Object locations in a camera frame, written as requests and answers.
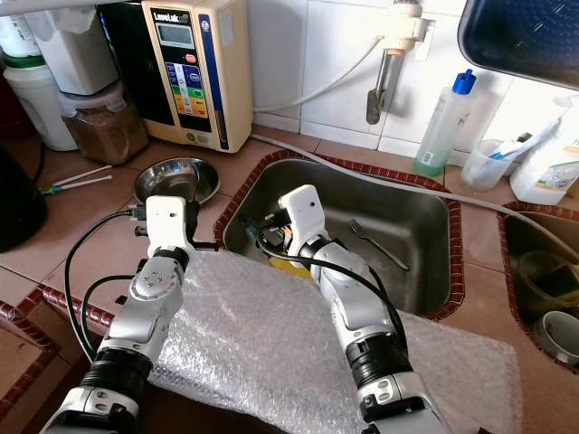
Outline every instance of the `stainless steel sink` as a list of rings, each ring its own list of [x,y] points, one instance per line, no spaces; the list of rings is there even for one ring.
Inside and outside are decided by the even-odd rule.
[[[540,223],[549,229],[554,235],[564,240],[570,247],[579,250],[579,222],[563,219],[554,215],[539,212],[522,212],[530,219]],[[531,303],[527,297],[528,289],[519,272],[519,258],[531,250],[550,251],[563,259],[574,263],[573,258],[559,247],[544,233],[536,230],[525,222],[513,217],[505,218],[505,233],[507,236],[508,258],[511,274],[515,283],[518,313],[521,319],[531,324],[536,320],[536,315],[530,313],[527,303]]]
[[[419,193],[371,184],[298,159],[266,167],[225,228],[228,250],[267,263],[252,246],[237,216],[256,221],[274,210],[283,194],[313,184],[332,238],[361,255],[381,276],[396,307],[413,313],[438,310],[450,294],[449,211],[443,200]],[[368,242],[349,230],[352,218],[368,235],[403,262],[403,271]]]

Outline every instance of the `fork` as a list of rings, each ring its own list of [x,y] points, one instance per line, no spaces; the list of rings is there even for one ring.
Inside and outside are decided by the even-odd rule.
[[[377,241],[373,240],[372,238],[370,238],[364,231],[364,229],[362,229],[362,226],[360,226],[360,223],[358,223],[356,221],[356,219],[352,219],[352,221],[350,222],[350,230],[355,233],[358,238],[362,239],[362,240],[366,240],[368,241],[370,244],[372,244],[374,247],[376,247],[377,249],[379,249],[389,260],[391,260],[394,264],[396,264],[398,267],[400,267],[401,269],[403,269],[404,271],[409,271],[410,267],[408,267],[406,264],[404,264],[402,262],[402,260],[400,258],[398,258],[396,255],[394,255],[393,253],[389,252],[388,250],[386,250],[384,247],[382,247]]]

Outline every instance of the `blue bottle cap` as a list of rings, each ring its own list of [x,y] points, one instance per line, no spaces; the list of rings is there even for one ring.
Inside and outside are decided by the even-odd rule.
[[[460,95],[468,95],[476,79],[477,77],[472,75],[472,70],[470,69],[466,70],[466,72],[461,72],[456,76],[452,91]]]

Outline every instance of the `yellow object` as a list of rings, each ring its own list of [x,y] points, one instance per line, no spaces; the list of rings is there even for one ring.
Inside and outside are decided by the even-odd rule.
[[[284,271],[288,271],[289,273],[295,274],[296,276],[300,276],[301,278],[311,278],[308,269],[305,269],[303,267],[299,268],[294,267],[288,260],[270,258],[270,264],[272,267],[275,267],[276,269],[283,269]]]

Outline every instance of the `faucet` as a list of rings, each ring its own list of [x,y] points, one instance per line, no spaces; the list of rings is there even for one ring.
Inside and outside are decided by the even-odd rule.
[[[388,111],[394,97],[404,55],[417,42],[424,41],[430,20],[421,18],[422,7],[417,0],[394,0],[388,10],[387,34],[384,37],[382,61],[374,89],[368,92],[365,120],[370,125],[380,121],[382,111]]]

